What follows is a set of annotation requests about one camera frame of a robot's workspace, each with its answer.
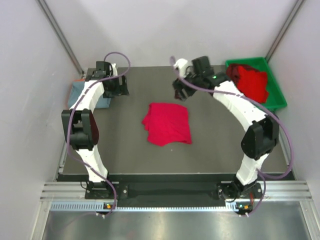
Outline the crimson red t-shirt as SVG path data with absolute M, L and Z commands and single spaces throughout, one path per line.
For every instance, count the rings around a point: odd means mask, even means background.
M 192 144 L 188 109 L 182 105 L 152 102 L 142 122 L 147 141 L 163 147 L 174 142 Z

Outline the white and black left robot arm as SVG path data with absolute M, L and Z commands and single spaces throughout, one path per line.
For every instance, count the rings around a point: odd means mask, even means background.
M 75 103 L 61 113 L 61 120 L 67 144 L 67 150 L 73 149 L 88 171 L 88 183 L 96 186 L 96 192 L 102 198 L 117 196 L 116 189 L 109 180 L 109 171 L 102 162 L 98 149 L 99 129 L 94 118 L 94 110 L 101 97 L 118 97 L 129 94 L 127 78 L 124 74 L 91 79 L 84 83 Z

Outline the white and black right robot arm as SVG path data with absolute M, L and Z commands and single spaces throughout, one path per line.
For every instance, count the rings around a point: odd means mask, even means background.
M 239 170 L 229 184 L 232 198 L 245 198 L 256 184 L 264 161 L 279 141 L 279 123 L 270 114 L 256 107 L 237 89 L 225 73 L 206 76 L 189 73 L 173 83 L 175 99 L 185 101 L 196 91 L 210 93 L 239 121 L 245 134 L 240 146 L 243 158 Z

